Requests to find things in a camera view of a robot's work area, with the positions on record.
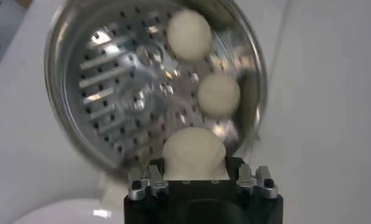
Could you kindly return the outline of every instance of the white dough ball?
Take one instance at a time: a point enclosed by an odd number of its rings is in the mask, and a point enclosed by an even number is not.
[[[221,139],[205,128],[184,128],[163,147],[165,180],[229,180],[226,149]]]
[[[241,90],[236,80],[222,74],[206,76],[197,91],[200,108],[211,117],[230,117],[240,99]]]
[[[168,41],[179,58],[186,61],[200,60],[210,51],[210,25],[197,12],[182,10],[169,22]]]

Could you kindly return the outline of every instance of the white surface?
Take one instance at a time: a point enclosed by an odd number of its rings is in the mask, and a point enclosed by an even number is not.
[[[0,64],[0,224],[54,201],[99,195],[97,171],[65,137],[44,86],[46,34],[61,1],[34,1]],[[239,5],[271,64],[281,5],[250,2]]]
[[[174,54],[186,61],[201,60],[211,49],[211,28],[192,10],[177,12],[168,25],[168,43]]]
[[[104,209],[99,200],[76,199],[42,207],[14,224],[122,224],[122,212]]]
[[[252,167],[284,223],[371,223],[371,0],[293,0]]]
[[[0,62],[7,52],[26,10],[14,0],[2,0],[0,4]]]

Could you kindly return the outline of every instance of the dough ball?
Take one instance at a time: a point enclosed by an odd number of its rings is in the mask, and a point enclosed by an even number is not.
[[[226,149],[221,139],[205,128],[184,128],[163,147],[165,180],[229,180]]]
[[[211,28],[195,11],[182,10],[169,22],[168,41],[174,54],[186,61],[203,59],[210,51]]]
[[[201,110],[211,117],[230,117],[236,111],[241,90],[230,76],[216,74],[205,77],[197,91]]]

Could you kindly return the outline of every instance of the white countertop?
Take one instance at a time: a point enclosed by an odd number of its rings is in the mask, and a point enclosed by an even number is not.
[[[34,2],[0,65],[0,224],[98,194],[98,172],[72,149],[44,87],[46,31],[60,1]],[[371,223],[371,0],[238,3],[274,65],[251,165],[269,166],[284,222]]]
[[[99,172],[67,140],[44,85],[46,35],[62,1],[34,1],[0,64],[0,224],[57,200],[99,195]],[[238,2],[270,66],[284,4]]]

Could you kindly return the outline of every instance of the perforated metal disc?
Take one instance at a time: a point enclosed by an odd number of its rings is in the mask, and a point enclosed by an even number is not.
[[[63,9],[48,44],[46,78],[53,106],[84,154],[111,169],[145,164],[160,157],[173,132],[190,126],[211,129],[228,154],[244,143],[261,108],[253,40],[234,15],[224,29],[206,16],[211,52],[195,63],[178,60],[166,28],[188,7],[178,1],[71,1]],[[199,110],[197,86],[215,73],[248,85],[236,117],[217,120]]]

